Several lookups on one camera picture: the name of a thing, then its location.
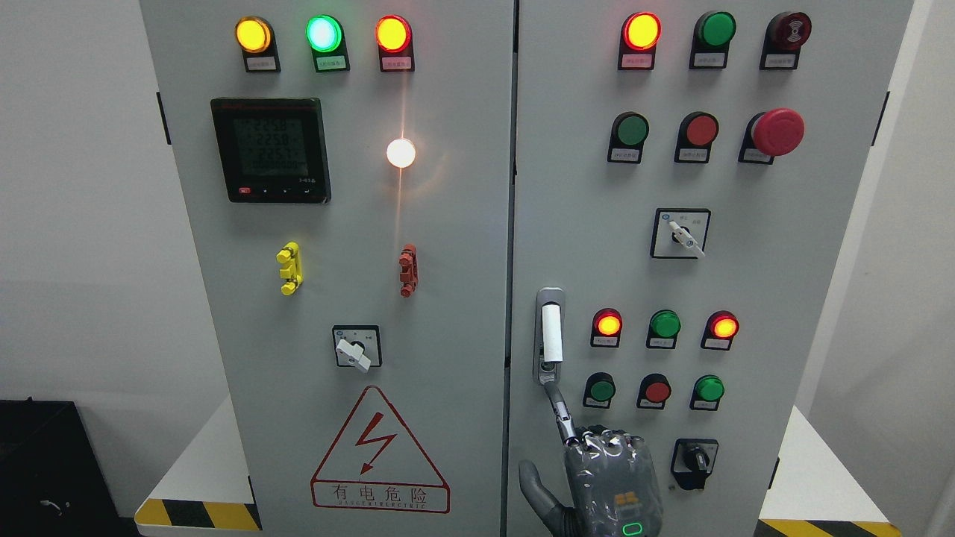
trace yellow indicator light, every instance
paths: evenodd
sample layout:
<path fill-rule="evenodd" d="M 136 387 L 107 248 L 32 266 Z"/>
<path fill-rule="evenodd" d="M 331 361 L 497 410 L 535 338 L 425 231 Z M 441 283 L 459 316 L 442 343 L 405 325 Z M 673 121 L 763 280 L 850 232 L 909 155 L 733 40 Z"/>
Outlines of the yellow indicator light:
<path fill-rule="evenodd" d="M 597 332 L 603 335 L 613 335 L 620 331 L 620 319 L 616 315 L 605 315 L 597 321 Z"/>
<path fill-rule="evenodd" d="M 251 54 L 264 52 L 272 44 L 272 29 L 259 17 L 243 17 L 236 24 L 236 41 Z"/>
<path fill-rule="evenodd" d="M 389 53 L 400 53 L 412 42 L 412 27 L 398 15 L 385 15 L 374 27 L 378 46 Z"/>
<path fill-rule="evenodd" d="M 414 157 L 417 156 L 417 151 L 414 149 L 414 144 L 410 140 L 399 138 L 388 144 L 388 149 L 385 150 L 385 156 L 388 157 L 388 162 L 390 162 L 392 166 L 404 169 L 412 165 Z"/>
<path fill-rule="evenodd" d="M 660 40 L 660 19 L 653 13 L 633 13 L 624 24 L 624 41 L 634 51 L 645 51 Z"/>
<path fill-rule="evenodd" d="M 716 337 L 733 337 L 736 335 L 736 331 L 739 330 L 739 324 L 736 323 L 735 319 L 730 319 L 729 317 L 723 317 L 718 319 L 713 323 L 713 335 Z"/>

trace red emergency stop button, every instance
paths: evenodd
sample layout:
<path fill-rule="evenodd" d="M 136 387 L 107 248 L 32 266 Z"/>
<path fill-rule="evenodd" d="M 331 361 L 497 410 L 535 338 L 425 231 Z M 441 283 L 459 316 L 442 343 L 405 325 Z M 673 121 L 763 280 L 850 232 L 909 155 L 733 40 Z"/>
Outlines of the red emergency stop button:
<path fill-rule="evenodd" d="M 773 45 L 782 51 L 797 51 L 809 40 L 813 21 L 801 11 L 784 12 L 770 21 L 768 36 Z"/>
<path fill-rule="evenodd" d="M 799 147 L 806 134 L 806 123 L 799 112 L 775 108 L 753 123 L 753 145 L 764 155 L 780 157 Z"/>

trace digital power meter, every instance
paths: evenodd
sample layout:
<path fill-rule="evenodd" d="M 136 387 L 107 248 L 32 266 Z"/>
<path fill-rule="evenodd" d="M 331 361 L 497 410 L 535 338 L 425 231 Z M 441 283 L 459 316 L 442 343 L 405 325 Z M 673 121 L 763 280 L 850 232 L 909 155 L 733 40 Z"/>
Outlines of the digital power meter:
<path fill-rule="evenodd" d="M 214 98 L 229 201 L 325 204 L 331 199 L 317 98 Z"/>

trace red push button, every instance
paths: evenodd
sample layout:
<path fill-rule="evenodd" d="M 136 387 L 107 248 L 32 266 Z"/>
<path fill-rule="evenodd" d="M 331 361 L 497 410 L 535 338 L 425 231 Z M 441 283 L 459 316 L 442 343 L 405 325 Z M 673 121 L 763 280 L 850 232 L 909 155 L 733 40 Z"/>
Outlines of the red push button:
<path fill-rule="evenodd" d="M 669 399 L 670 393 L 669 385 L 664 382 L 654 382 L 647 386 L 645 396 L 651 403 L 661 403 Z"/>
<path fill-rule="evenodd" d="M 780 13 L 770 21 L 770 39 L 783 51 L 797 51 L 809 40 L 813 21 L 803 12 Z"/>
<path fill-rule="evenodd" d="M 710 145 L 716 140 L 717 132 L 719 125 L 716 124 L 716 119 L 700 115 L 687 125 L 687 140 L 693 145 Z"/>
<path fill-rule="evenodd" d="M 806 134 L 806 123 L 799 112 L 776 108 L 763 114 L 753 125 L 753 144 L 761 153 L 780 157 L 799 147 Z"/>

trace green indicator light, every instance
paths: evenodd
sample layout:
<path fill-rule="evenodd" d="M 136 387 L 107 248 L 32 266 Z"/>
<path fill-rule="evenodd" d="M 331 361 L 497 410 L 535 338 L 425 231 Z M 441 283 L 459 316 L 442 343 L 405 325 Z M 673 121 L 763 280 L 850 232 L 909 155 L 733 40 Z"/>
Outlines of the green indicator light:
<path fill-rule="evenodd" d="M 312 17 L 305 35 L 311 48 L 320 53 L 330 53 L 342 44 L 342 26 L 328 15 Z"/>
<path fill-rule="evenodd" d="M 650 329 L 660 337 L 674 337 L 680 332 L 680 317 L 670 310 L 659 311 L 650 319 Z"/>
<path fill-rule="evenodd" d="M 640 535 L 644 532 L 644 525 L 639 522 L 631 522 L 630 524 L 624 525 L 624 535 L 629 537 L 630 535 Z"/>
<path fill-rule="evenodd" d="M 736 35 L 736 19 L 725 11 L 706 16 L 699 31 L 700 39 L 711 47 L 726 45 L 734 35 Z"/>
<path fill-rule="evenodd" d="M 594 382 L 594 385 L 590 387 L 590 396 L 600 402 L 613 399 L 613 395 L 616 393 L 617 389 L 613 384 L 605 380 Z"/>
<path fill-rule="evenodd" d="M 617 138 L 626 145 L 637 145 L 647 139 L 649 125 L 639 116 L 630 116 L 617 127 Z"/>
<path fill-rule="evenodd" d="M 707 402 L 718 401 L 725 393 L 726 388 L 719 376 L 704 376 L 696 381 L 696 395 Z"/>

